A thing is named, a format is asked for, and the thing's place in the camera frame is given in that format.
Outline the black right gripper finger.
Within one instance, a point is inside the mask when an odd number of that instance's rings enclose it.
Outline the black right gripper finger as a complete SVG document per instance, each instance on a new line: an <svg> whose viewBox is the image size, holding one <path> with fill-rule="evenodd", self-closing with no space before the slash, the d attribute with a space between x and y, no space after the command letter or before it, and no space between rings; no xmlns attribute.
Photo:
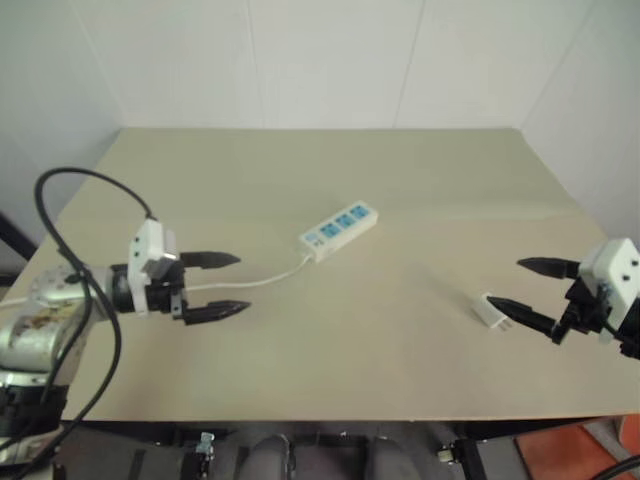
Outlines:
<svg viewBox="0 0 640 480"><path fill-rule="evenodd" d="M529 257L518 260L517 264L537 274L555 279L577 280L580 277L580 263L577 261L553 257Z"/></svg>
<svg viewBox="0 0 640 480"><path fill-rule="evenodd" d="M534 311L528 305L511 299L488 296L487 301L511 320L542 333L548 338L552 337L556 325L554 319Z"/></svg>

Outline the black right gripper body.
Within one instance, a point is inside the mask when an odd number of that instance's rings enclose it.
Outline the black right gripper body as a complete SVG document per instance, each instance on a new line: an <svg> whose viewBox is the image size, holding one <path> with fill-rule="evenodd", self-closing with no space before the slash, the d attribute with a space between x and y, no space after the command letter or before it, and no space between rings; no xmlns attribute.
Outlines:
<svg viewBox="0 0 640 480"><path fill-rule="evenodd" d="M582 279L577 279L567 291L565 298L569 303L553 327L553 343L561 344L570 330L582 334L602 332L610 312L605 288L599 286L596 293L592 293Z"/></svg>

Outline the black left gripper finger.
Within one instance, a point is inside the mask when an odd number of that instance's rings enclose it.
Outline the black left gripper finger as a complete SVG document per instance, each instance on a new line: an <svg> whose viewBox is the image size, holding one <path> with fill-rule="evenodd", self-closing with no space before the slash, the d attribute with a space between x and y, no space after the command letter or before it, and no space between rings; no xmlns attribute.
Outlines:
<svg viewBox="0 0 640 480"><path fill-rule="evenodd" d="M210 302L203 307L186 308L182 320L187 326L217 322L239 314L250 306L250 302L237 300Z"/></svg>
<svg viewBox="0 0 640 480"><path fill-rule="evenodd" d="M240 262L239 257L226 252L197 251L180 254L180 263L183 269L219 269Z"/></svg>

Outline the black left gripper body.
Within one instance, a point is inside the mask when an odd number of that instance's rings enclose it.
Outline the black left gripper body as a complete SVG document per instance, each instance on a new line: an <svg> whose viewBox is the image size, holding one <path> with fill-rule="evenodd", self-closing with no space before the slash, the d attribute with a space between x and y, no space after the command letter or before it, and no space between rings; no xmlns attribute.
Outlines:
<svg viewBox="0 0 640 480"><path fill-rule="evenodd" d="M184 288L185 267L178 260L160 279L152 280L147 286L148 310L168 314L174 320L182 320L186 305Z"/></svg>

